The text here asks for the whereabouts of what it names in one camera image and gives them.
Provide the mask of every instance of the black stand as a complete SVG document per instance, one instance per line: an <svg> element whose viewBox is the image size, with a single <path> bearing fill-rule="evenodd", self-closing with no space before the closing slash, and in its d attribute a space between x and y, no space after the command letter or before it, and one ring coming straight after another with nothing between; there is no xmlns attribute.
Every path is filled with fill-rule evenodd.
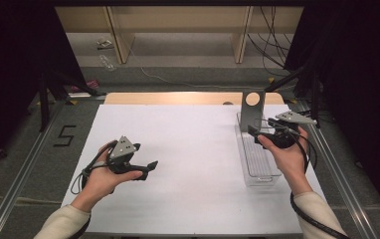
<svg viewBox="0 0 380 239"><path fill-rule="evenodd" d="M317 42L305 64L265 89L267 93L270 93L292 80L298 79L293 92L296 97L304 97L308 90L311 90L310 112L311 118L317 121L317 127L320 127L318 123L319 74L325 71L326 62L335 49L342 29L344 29L344 24L354 9L354 5L348 1L343 2L318 36Z"/></svg>
<svg viewBox="0 0 380 239"><path fill-rule="evenodd" d="M39 84L39 96L41 101L40 131L43 131L48 125L48 122L50 121L50 104L48 102L47 90L50 90L50 92L53 94L56 100L63 101L68 97L68 93L66 92L66 89L64 89L62 82L72 86L76 86L80 90L90 94L91 96L106 95L106 93L99 93L98 91L88 87L88 85L82 83L81 81L77 81L76 79L69 77L64 73L58 71L51 71L49 73L43 74Z"/></svg>

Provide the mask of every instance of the metal rail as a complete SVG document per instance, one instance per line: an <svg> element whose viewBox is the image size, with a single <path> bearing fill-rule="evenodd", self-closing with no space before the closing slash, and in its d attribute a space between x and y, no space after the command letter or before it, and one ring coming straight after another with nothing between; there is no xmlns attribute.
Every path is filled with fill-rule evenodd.
<svg viewBox="0 0 380 239"><path fill-rule="evenodd" d="M300 101L299 105L302 111L308 111L309 108L304 101ZM318 146L318 150L323 155L323 160L325 161L327 167L329 168L330 174L332 175L339 192L341 193L342 199L344 200L351 216L360 232L361 238L374 239L378 238L377 233L370 223L370 219L367 213L361 206L360 201L355 196L347 178L342 172L338 161L334 157L329 145L326 142L320 129L316 128L314 125L309 124L308 128L312 133L312 138Z"/></svg>
<svg viewBox="0 0 380 239"><path fill-rule="evenodd" d="M34 168L37 158L39 157L45 145L46 139L51 132L52 125L54 121L57 119L57 116L59 115L64 104L65 102L56 102L54 110L53 110L53 115L51 116L51 119L47 127L45 128L44 131L39 133L37 139L34 142L34 145L32 146L31 150L29 151L28 156L25 159L25 162L20 168L16 178L14 179L8 192L6 193L6 195L4 196L0 204L0 233L14 207L14 204L16 202L18 195L22 191L26 183L26 180L28 179L32 169Z"/></svg>

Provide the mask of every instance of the haptic device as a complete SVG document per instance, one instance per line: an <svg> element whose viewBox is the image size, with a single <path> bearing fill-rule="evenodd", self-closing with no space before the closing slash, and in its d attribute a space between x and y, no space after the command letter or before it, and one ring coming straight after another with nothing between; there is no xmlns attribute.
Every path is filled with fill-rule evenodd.
<svg viewBox="0 0 380 239"><path fill-rule="evenodd" d="M313 123L316 121L306 118L300 114L288 111L277 115L277 119L268 119L268 125L275 129L274 133L263 132L251 125L248 125L248 133L255 138L255 143L259 143L258 136L263 135L279 148L287 148L292 146L299 136L299 123Z"/></svg>
<svg viewBox="0 0 380 239"><path fill-rule="evenodd" d="M158 161L153 161L147 166L132 165L130 163L131 158L134 153L140 149L140 143L131 143L126 136L122 136L119 140L114 140L105 145L91 161L91 163L82 170L82 173L77 177L76 181L82 178L82 185L79 185L79 191L82 190L89 177L91 176L92 170L98 167L108 167L115 174L123 174L130 171L141 171L143 174L134 180L146 180L149 171L156 168ZM106 160L97 161L97 159L102 155L103 152L108 150Z"/></svg>

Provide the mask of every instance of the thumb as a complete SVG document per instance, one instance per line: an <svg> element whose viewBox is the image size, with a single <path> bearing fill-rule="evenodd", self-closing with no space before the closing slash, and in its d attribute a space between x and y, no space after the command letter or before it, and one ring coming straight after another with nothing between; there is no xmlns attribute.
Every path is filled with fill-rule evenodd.
<svg viewBox="0 0 380 239"><path fill-rule="evenodd" d="M133 180L143 175L142 171L130 171L124 174L119 174L117 178L118 183L122 183L125 181Z"/></svg>
<svg viewBox="0 0 380 239"><path fill-rule="evenodd" d="M270 152L274 152L275 149L277 148L270 139L268 139L267 137L263 135L259 135L258 140Z"/></svg>

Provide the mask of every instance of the person's left hand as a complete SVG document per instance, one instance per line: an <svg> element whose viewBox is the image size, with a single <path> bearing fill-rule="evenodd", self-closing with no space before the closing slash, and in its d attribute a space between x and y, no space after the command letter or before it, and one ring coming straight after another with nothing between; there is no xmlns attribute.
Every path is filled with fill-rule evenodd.
<svg viewBox="0 0 380 239"><path fill-rule="evenodd" d="M105 161L107 154L108 149L101 154L96 162ZM112 193L120 183L136 179L141 175L141 171L115 174L108 167L95 168L92 170L85 188L79 193L71 205L84 212L90 212L101 199Z"/></svg>

